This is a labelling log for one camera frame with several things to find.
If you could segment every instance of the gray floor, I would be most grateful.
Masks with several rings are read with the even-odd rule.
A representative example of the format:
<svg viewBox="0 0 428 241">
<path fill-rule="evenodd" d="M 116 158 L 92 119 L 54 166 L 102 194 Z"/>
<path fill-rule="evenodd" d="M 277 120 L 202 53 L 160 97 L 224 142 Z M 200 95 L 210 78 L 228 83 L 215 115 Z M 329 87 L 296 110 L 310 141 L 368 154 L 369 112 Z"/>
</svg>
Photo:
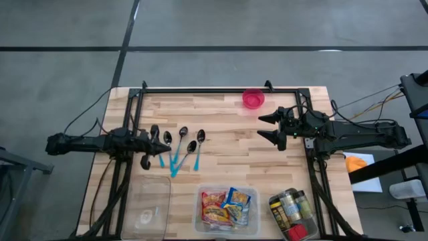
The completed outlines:
<svg viewBox="0 0 428 241">
<path fill-rule="evenodd" d="M 120 46 L 132 2 L 2 1 L 0 46 Z M 427 22 L 418 0 L 142 0 L 130 45 L 416 46 L 427 45 Z M 0 52 L 0 145 L 55 165 L 52 175 L 32 177 L 13 240 L 66 238 L 75 228 L 92 155 L 50 157 L 46 138 L 62 132 L 110 87 L 117 59 L 114 52 Z M 276 86 L 327 86 L 340 106 L 426 70 L 427 62 L 427 52 L 129 53 L 119 85 L 249 86 L 271 80 Z M 352 116 L 387 94 L 342 113 Z M 83 133 L 102 118 L 105 106 L 104 98 L 69 132 Z M 383 117 L 397 120 L 418 145 L 408 113 L 400 98 L 385 106 Z M 387 206 L 369 199 L 356 197 L 359 206 Z M 369 236 L 424 240 L 397 230 L 400 217 L 409 221 L 405 210 L 361 210 L 360 216 Z"/>
</svg>

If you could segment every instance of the chip bag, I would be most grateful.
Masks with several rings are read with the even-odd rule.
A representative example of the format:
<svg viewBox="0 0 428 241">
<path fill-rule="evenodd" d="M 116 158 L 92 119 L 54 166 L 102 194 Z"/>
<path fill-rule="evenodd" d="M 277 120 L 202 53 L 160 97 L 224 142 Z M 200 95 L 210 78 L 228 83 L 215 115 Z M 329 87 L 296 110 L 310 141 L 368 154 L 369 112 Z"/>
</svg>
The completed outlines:
<svg viewBox="0 0 428 241">
<path fill-rule="evenodd" d="M 251 197 L 245 193 L 241 193 L 235 188 L 231 187 L 227 196 L 226 202 L 221 204 L 229 215 L 232 217 L 232 222 L 239 225 L 248 225 L 248 213 Z"/>
<path fill-rule="evenodd" d="M 225 191 L 202 193 L 202 221 L 209 224 L 210 229 L 230 230 L 233 226 L 229 213 L 221 207 L 225 197 Z"/>
</svg>

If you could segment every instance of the wooden table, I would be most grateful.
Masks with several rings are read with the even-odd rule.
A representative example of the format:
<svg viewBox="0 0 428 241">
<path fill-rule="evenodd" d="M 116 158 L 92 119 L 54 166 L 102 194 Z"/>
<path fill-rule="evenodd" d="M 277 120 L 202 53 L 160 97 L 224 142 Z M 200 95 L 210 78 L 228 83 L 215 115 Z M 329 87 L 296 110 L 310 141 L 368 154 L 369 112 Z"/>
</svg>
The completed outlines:
<svg viewBox="0 0 428 241">
<path fill-rule="evenodd" d="M 111 91 L 103 123 L 106 130 L 122 126 L 128 89 L 116 88 Z M 332 114 L 326 87 L 309 87 L 309 89 L 314 109 Z M 206 141 L 201 147 L 199 171 L 193 171 L 196 155 L 190 155 L 179 174 L 174 179 L 170 178 L 171 206 L 165 238 L 202 238 L 192 226 L 194 197 L 200 183 L 218 183 L 232 187 L 248 185 L 258 190 L 261 198 L 261 230 L 259 236 L 253 237 L 255 239 L 281 238 L 269 211 L 270 196 L 291 187 L 303 189 L 314 209 L 302 138 L 288 138 L 287 150 L 279 152 L 269 141 L 256 133 L 256 130 L 260 129 L 277 128 L 276 125 L 261 122 L 257 119 L 258 116 L 271 114 L 278 106 L 287 107 L 295 104 L 293 94 L 278 93 L 265 94 L 265 102 L 257 110 L 243 107 L 241 94 L 144 95 L 140 128 L 149 130 L 152 124 L 158 124 L 162 133 L 170 131 L 173 134 L 171 146 L 173 151 L 178 145 L 179 129 L 183 126 L 189 128 L 189 134 L 183 139 L 180 158 L 184 156 L 187 144 L 196 139 L 199 129 L 204 129 L 207 134 Z M 131 180 L 141 175 L 170 176 L 167 154 L 163 155 L 167 165 L 164 169 L 160 167 L 158 158 L 155 157 L 151 158 L 152 165 L 149 171 L 140 167 L 141 156 L 141 153 L 134 155 Z M 78 224 L 78 234 L 88 230 L 94 193 L 108 162 L 108 156 L 103 153 L 97 153 L 94 158 Z M 107 203 L 112 172 L 113 165 L 110 165 L 98 194 L 95 217 L 100 215 Z M 327 173 L 334 205 L 345 220 L 362 234 L 344 159 L 339 155 L 333 155 L 328 160 Z M 322 206 L 327 233 L 330 233 L 328 212 L 324 204 Z M 114 220 L 115 218 L 112 220 L 113 226 L 116 225 Z"/>
</svg>

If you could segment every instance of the red cup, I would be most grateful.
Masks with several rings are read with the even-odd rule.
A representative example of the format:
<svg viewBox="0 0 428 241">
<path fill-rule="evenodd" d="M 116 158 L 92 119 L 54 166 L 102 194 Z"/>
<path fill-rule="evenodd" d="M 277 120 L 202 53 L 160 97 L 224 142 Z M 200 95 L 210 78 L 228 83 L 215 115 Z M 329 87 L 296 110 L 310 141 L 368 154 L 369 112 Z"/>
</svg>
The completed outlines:
<svg viewBox="0 0 428 241">
<path fill-rule="evenodd" d="M 259 89 L 248 89 L 243 92 L 242 101 L 245 107 L 257 109 L 265 102 L 265 95 Z"/>
</svg>

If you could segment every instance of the black spoon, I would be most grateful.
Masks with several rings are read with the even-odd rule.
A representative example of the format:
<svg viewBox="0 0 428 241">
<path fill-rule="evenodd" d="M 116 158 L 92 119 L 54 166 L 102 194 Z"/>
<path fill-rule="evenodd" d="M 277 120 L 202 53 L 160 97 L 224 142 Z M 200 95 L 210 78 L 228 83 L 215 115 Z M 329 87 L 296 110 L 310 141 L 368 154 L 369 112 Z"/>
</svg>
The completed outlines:
<svg viewBox="0 0 428 241">
<path fill-rule="evenodd" d="M 197 146 L 196 141 L 191 141 L 187 145 L 187 154 L 185 155 L 185 157 L 183 158 L 183 160 L 180 161 L 179 166 L 171 173 L 171 177 L 175 177 L 177 175 L 177 173 L 179 172 L 181 166 L 185 162 L 185 159 L 186 159 L 187 155 L 193 153 L 196 150 L 196 146 Z"/>
<path fill-rule="evenodd" d="M 174 160 L 173 160 L 173 164 L 177 164 L 177 161 L 179 161 L 179 151 L 180 151 L 180 146 L 181 146 L 181 140 L 183 139 L 183 137 L 185 135 L 187 135 L 187 133 L 189 132 L 189 130 L 187 129 L 187 127 L 181 127 L 179 134 L 180 134 L 180 142 L 179 142 L 179 147 L 177 148 L 177 151 L 175 152 L 175 156 L 174 156 Z"/>
<path fill-rule="evenodd" d="M 195 166 L 193 167 L 194 171 L 199 170 L 199 154 L 201 153 L 202 142 L 205 141 L 205 131 L 203 129 L 198 131 L 197 140 L 199 142 L 199 147 L 198 147 L 198 155 L 196 156 Z"/>
<path fill-rule="evenodd" d="M 169 131 L 165 131 L 163 133 L 163 141 L 168 146 L 171 145 L 171 143 L 173 142 L 173 136 L 171 136 L 171 133 L 169 133 Z M 171 157 L 171 151 L 168 152 L 168 155 L 169 155 L 169 169 L 172 172 L 174 167 L 173 167 L 173 158 Z"/>
</svg>

